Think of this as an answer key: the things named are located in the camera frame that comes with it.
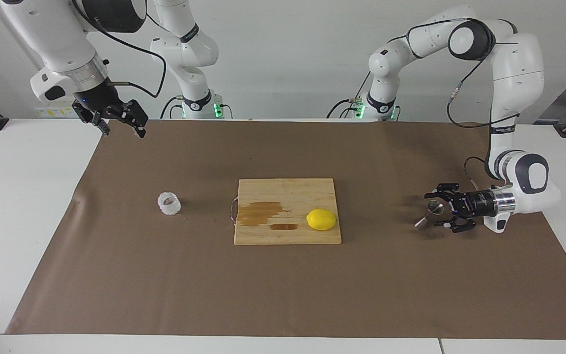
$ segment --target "brown mat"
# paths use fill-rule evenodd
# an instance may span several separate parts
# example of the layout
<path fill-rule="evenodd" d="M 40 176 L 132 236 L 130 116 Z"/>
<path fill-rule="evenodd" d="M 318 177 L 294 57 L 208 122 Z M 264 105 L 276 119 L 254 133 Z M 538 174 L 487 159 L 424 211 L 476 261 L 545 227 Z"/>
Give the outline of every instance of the brown mat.
<path fill-rule="evenodd" d="M 486 130 L 440 123 L 112 123 L 8 333 L 566 339 L 566 254 L 541 213 L 420 233 Z M 490 183 L 473 162 L 480 185 Z M 343 243 L 233 246 L 241 178 L 332 177 Z M 162 191 L 183 202 L 167 217 Z"/>

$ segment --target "wooden cutting board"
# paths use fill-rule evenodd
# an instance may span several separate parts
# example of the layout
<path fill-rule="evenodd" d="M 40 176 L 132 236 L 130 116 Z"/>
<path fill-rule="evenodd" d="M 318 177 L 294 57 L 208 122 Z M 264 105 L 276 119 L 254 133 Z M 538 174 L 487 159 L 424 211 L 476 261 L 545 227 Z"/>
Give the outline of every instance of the wooden cutting board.
<path fill-rule="evenodd" d="M 340 221 L 312 229 L 307 214 L 326 209 L 338 217 L 333 179 L 240 179 L 234 244 L 340 244 Z"/>

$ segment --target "lemon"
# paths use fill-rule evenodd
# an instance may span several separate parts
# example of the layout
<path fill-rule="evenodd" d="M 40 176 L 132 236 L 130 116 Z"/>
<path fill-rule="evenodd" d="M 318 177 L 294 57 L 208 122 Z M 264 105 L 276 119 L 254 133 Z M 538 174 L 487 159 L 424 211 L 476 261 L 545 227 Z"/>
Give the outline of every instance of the lemon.
<path fill-rule="evenodd" d="M 335 226 L 336 222 L 335 215 L 328 210 L 314 209 L 307 214 L 307 223 L 314 230 L 327 231 Z"/>

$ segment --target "wall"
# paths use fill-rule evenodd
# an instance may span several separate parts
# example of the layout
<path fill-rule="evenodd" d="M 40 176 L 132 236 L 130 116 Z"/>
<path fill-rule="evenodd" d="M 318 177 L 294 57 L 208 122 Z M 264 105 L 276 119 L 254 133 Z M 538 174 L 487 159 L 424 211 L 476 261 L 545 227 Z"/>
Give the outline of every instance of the wall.
<path fill-rule="evenodd" d="M 148 12 L 157 18 L 149 3 Z M 456 4 L 460 2 L 191 0 L 198 24 L 220 47 L 218 63 L 204 68 L 209 85 L 223 95 L 238 118 L 323 117 L 335 102 L 355 94 L 368 72 L 368 57 L 379 45 Z M 546 88 L 521 118 L 535 120 L 566 89 L 566 1 L 473 0 L 470 4 L 480 18 L 507 18 L 519 30 L 539 38 Z M 28 82 L 36 67 L 5 27 L 0 22 L 0 110 L 13 117 L 30 117 L 39 104 Z M 119 37 L 147 48 L 162 33 L 147 22 L 138 33 Z M 99 33 L 88 37 L 101 56 L 111 60 L 113 80 L 155 90 L 161 68 L 148 55 Z M 403 107 L 400 119 L 447 121 L 447 98 L 472 65 L 445 50 L 406 67 L 397 99 Z M 488 118 L 490 76 L 489 65 L 483 65 L 467 81 L 452 106 L 456 119 Z M 119 90 L 123 99 L 138 99 L 152 118 L 159 116 L 167 98 L 180 93 L 171 76 L 157 100 L 133 88 Z"/>

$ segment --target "brown stain on cutting board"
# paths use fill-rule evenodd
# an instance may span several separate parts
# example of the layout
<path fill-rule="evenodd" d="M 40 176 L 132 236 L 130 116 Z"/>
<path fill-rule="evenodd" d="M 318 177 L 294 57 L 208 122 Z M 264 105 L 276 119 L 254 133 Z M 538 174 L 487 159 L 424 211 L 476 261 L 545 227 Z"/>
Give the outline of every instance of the brown stain on cutting board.
<path fill-rule="evenodd" d="M 273 224 L 270 225 L 270 230 L 283 230 L 283 231 L 291 231 L 298 229 L 297 224 Z"/>
<path fill-rule="evenodd" d="M 267 224 L 271 217 L 282 213 L 283 206 L 279 202 L 254 202 L 240 207 L 237 221 L 243 226 L 259 226 Z"/>

